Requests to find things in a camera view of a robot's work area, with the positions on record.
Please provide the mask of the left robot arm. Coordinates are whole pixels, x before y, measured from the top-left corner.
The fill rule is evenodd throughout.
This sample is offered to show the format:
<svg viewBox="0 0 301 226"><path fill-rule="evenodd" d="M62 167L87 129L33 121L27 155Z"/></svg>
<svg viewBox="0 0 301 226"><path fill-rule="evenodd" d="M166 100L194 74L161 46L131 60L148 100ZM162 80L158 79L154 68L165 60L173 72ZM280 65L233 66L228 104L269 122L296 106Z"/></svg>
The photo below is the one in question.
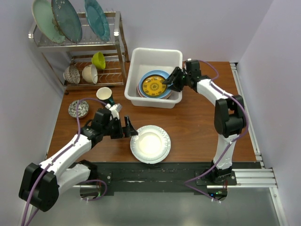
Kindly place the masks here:
<svg viewBox="0 0 301 226"><path fill-rule="evenodd" d="M94 184L97 168L92 164L81 161L74 169L69 167L104 136L119 139L138 135L129 117L124 119L125 126L122 126L117 110L98 109L94 118L80 128L64 148L40 164L30 163L25 168L19 198L46 212L54 206L59 195L73 185L81 182Z"/></svg>

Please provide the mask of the white scalloped deep plate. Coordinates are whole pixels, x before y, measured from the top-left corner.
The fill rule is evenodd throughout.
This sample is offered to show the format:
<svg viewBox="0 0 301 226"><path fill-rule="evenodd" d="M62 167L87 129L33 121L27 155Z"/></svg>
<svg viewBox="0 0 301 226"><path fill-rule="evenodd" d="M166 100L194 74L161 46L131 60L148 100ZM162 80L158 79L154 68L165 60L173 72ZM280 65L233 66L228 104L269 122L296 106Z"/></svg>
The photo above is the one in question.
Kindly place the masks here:
<svg viewBox="0 0 301 226"><path fill-rule="evenodd" d="M171 139L161 127L147 125L140 127L138 135L131 137L130 149L140 162L156 164L163 161L171 150Z"/></svg>

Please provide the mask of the yellow black patterned plate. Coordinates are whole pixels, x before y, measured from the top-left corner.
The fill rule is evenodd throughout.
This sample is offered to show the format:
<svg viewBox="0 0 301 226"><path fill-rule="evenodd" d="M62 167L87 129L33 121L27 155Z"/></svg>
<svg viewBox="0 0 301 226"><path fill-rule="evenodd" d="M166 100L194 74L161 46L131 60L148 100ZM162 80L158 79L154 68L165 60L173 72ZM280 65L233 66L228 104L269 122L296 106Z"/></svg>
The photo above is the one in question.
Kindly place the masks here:
<svg viewBox="0 0 301 226"><path fill-rule="evenodd" d="M142 81L140 90L148 97L159 97L167 90L167 86L163 84L164 81L164 77L160 75L150 75Z"/></svg>

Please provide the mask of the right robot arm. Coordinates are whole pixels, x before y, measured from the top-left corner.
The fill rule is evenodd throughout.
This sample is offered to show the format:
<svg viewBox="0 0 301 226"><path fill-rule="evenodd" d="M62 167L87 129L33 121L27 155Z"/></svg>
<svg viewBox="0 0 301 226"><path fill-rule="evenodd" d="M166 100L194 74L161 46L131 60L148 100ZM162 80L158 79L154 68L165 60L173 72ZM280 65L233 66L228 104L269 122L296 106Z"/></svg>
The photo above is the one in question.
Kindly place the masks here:
<svg viewBox="0 0 301 226"><path fill-rule="evenodd" d="M248 126L243 98L224 91L213 79L202 75L198 60L185 61L183 69L176 67L163 84L176 92L188 86L214 105L214 128L218 133L218 144L210 169L200 177L220 185L231 175L236 141Z"/></svg>

